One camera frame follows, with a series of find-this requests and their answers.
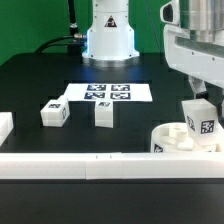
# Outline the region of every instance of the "small white block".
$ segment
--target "small white block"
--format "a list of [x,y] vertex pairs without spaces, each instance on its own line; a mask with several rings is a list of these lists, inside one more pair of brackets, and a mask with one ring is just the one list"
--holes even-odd
[[0,113],[0,146],[13,129],[12,113]]
[[50,100],[40,113],[44,126],[62,127],[70,115],[68,99],[61,96],[57,100]]
[[216,107],[205,99],[182,101],[188,135],[199,145],[218,143],[218,114]]
[[113,101],[97,99],[95,104],[95,126],[113,128]]

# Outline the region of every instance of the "white border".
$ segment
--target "white border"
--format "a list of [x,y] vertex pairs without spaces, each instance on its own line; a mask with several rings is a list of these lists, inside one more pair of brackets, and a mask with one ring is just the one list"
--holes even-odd
[[0,155],[0,179],[224,178],[224,153]]

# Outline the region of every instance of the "white paper sheet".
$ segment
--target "white paper sheet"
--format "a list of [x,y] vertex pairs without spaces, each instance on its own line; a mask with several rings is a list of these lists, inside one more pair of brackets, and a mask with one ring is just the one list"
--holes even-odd
[[114,101],[152,101],[148,84],[69,84],[64,95],[69,101],[95,101],[97,98],[109,98]]

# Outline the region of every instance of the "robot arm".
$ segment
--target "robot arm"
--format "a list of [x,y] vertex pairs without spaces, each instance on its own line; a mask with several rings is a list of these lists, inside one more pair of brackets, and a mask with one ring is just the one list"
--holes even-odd
[[160,15],[166,60],[189,75],[195,98],[206,93],[204,82],[224,89],[224,0],[172,0]]

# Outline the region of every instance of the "black cable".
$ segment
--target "black cable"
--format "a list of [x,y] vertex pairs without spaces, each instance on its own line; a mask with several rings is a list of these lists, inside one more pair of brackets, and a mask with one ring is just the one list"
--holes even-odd
[[74,0],[68,0],[69,18],[70,18],[70,34],[78,33],[78,26],[76,24],[75,4]]
[[67,44],[50,44],[45,46],[45,48],[41,49],[40,51],[36,52],[37,54],[41,54],[44,50],[46,50],[49,47],[68,47],[68,46],[75,46],[75,47],[83,47],[85,45],[84,42],[77,42],[77,43],[67,43]]
[[157,47],[159,48],[159,51],[161,52],[161,46],[159,44],[159,38],[156,34],[156,28],[155,28],[155,24],[153,22],[152,13],[151,13],[150,6],[149,6],[149,0],[145,0],[145,2],[146,2],[146,8],[147,8],[147,11],[148,11],[149,22],[150,22],[150,25],[151,25],[151,28],[152,28],[152,32],[153,32]]
[[53,40],[50,40],[44,44],[42,44],[34,53],[39,54],[41,53],[45,48],[47,48],[48,45],[53,44],[55,42],[59,42],[62,40],[68,40],[68,39],[73,39],[73,36],[64,36],[64,37],[59,37],[59,38],[55,38]]

